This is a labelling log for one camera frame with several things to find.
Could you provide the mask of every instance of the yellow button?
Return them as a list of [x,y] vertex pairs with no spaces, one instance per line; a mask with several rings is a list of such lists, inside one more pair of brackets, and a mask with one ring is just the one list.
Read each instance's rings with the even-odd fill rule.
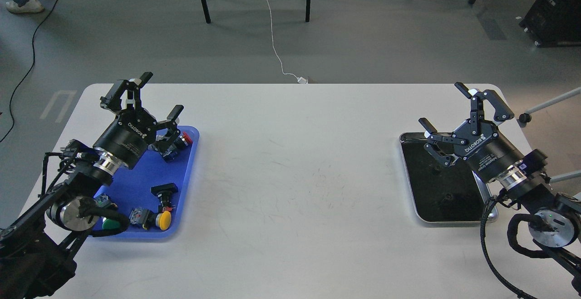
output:
[[156,224],[158,225],[158,227],[162,229],[162,231],[165,231],[170,227],[170,224],[172,224],[172,215],[170,214],[170,212],[165,211],[159,214],[156,220],[157,220]]

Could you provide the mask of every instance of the white cable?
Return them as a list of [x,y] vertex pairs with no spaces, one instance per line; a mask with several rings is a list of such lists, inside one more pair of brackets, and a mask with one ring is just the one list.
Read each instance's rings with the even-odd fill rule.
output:
[[296,80],[298,81],[300,78],[297,77],[295,74],[287,74],[287,73],[285,73],[285,70],[282,67],[281,57],[278,56],[278,53],[276,52],[276,49],[274,48],[274,28],[272,26],[272,9],[270,8],[270,2],[268,2],[268,0],[266,0],[266,4],[268,4],[268,12],[270,12],[270,37],[272,38],[272,49],[274,50],[274,55],[276,55],[276,57],[278,57],[278,61],[281,63],[281,71],[282,71],[282,74],[295,76]]

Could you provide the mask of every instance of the black cable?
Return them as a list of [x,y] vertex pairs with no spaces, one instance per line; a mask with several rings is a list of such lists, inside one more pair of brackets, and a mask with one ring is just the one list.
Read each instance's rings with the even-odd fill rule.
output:
[[46,152],[44,153],[44,159],[42,160],[42,187],[40,190],[40,196],[44,196],[46,193],[46,174],[48,169],[48,159],[54,156],[61,156],[62,153],[60,152]]
[[496,268],[492,264],[492,261],[490,260],[490,257],[488,256],[488,250],[486,249],[486,241],[485,241],[486,222],[488,221],[488,216],[490,216],[490,213],[494,209],[494,206],[496,206],[497,202],[498,202],[498,200],[495,197],[490,197],[488,199],[488,201],[486,202],[486,205],[485,205],[484,212],[482,213],[481,220],[480,220],[480,243],[482,245],[482,253],[484,253],[484,258],[486,259],[486,262],[488,263],[488,267],[490,268],[492,273],[494,273],[494,276],[496,276],[496,278],[500,281],[500,283],[502,283],[504,286],[506,286],[506,288],[508,290],[515,293],[517,295],[517,297],[524,298],[524,299],[537,299],[536,297],[529,295],[529,293],[526,293],[525,291],[522,291],[521,289],[512,285],[512,283],[508,282],[507,279],[503,278],[503,276],[500,275],[500,272],[498,272],[498,270],[496,270]]
[[50,182],[50,185],[48,186],[48,189],[52,189],[52,187],[54,187],[54,184],[56,184],[56,182],[60,179],[60,177],[64,174],[65,171],[67,171],[67,169],[73,164],[74,159],[73,158],[67,158],[65,161],[68,161],[68,163],[66,163],[65,166],[61,167],[58,174],[56,175],[56,177],[52,180],[52,182]]
[[48,14],[44,17],[44,19],[40,22],[40,24],[38,24],[37,28],[34,30],[33,33],[33,63],[30,66],[30,69],[26,72],[25,76],[22,78],[22,80],[20,82],[18,82],[18,84],[16,85],[16,88],[14,88],[14,90],[12,91],[12,95],[10,95],[10,102],[8,104],[8,111],[10,112],[10,119],[12,119],[12,125],[10,126],[10,129],[8,130],[8,132],[6,132],[6,134],[4,135],[4,137],[2,137],[2,139],[0,139],[0,142],[3,142],[4,139],[6,139],[6,137],[8,137],[8,134],[12,131],[12,129],[14,129],[14,113],[12,113],[12,99],[14,98],[14,94],[16,93],[16,90],[18,89],[18,87],[20,87],[20,85],[25,81],[25,78],[29,75],[29,73],[32,71],[34,64],[36,63],[36,50],[34,48],[34,38],[36,36],[36,33],[38,31],[38,28],[40,28],[40,26],[42,26],[42,24],[46,21],[46,19],[48,19],[48,17],[50,16],[50,14],[52,14],[52,11],[54,10],[54,7],[56,7],[56,3],[58,3],[59,0],[54,1],[54,4],[52,5],[52,8],[50,8],[50,12],[48,12]]
[[91,231],[92,237],[108,237],[110,235],[118,235],[119,233],[127,230],[130,224],[129,218],[120,212],[97,206],[92,206],[85,210],[79,210],[79,216],[101,216],[119,222],[119,227],[117,229]]

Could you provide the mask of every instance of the gray floor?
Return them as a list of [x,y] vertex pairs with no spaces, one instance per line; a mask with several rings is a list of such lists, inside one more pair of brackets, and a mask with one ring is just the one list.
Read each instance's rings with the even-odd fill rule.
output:
[[[54,3],[41,1],[47,8]],[[52,150],[89,84],[144,71],[156,83],[295,82],[281,74],[272,53],[265,0],[208,1],[211,25],[199,0],[58,1],[37,33],[36,66],[15,96],[16,127],[0,144],[0,226],[17,217],[43,153]],[[471,7],[466,0],[313,0],[308,24],[305,0],[271,5],[288,72],[318,83],[492,83],[521,113],[581,80],[581,48],[538,49],[518,27],[517,16],[533,1],[478,0]],[[10,93],[31,64],[31,36],[45,14],[0,10],[2,135]],[[62,90],[67,93],[41,118]],[[95,94],[95,105],[103,95]],[[73,102],[59,121],[67,96]],[[552,175],[581,169],[580,106],[581,96],[562,102],[524,129],[531,146],[548,154]],[[555,188],[581,191],[572,181]]]

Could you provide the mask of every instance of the blue tray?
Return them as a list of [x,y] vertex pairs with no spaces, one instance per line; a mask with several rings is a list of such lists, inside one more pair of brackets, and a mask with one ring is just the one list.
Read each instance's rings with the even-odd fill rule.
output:
[[[112,237],[162,239],[172,235],[180,225],[200,133],[194,127],[179,126],[178,128],[189,135],[192,139],[192,145],[180,152],[175,160],[166,162],[158,152],[148,150],[133,170],[120,168],[113,177],[113,183],[108,187],[101,187],[95,195],[97,197],[100,194],[107,194],[112,202],[118,205],[118,212],[125,216],[129,216],[131,210],[139,206],[156,213],[158,212],[159,200],[151,194],[151,187],[173,182],[178,187],[178,192],[172,195],[172,204],[176,207],[172,210],[172,224],[165,231],[161,231],[155,226],[150,227],[149,230],[144,230],[141,226],[129,225],[125,232],[112,235]],[[100,230],[101,224],[102,221],[99,219],[94,230]]]

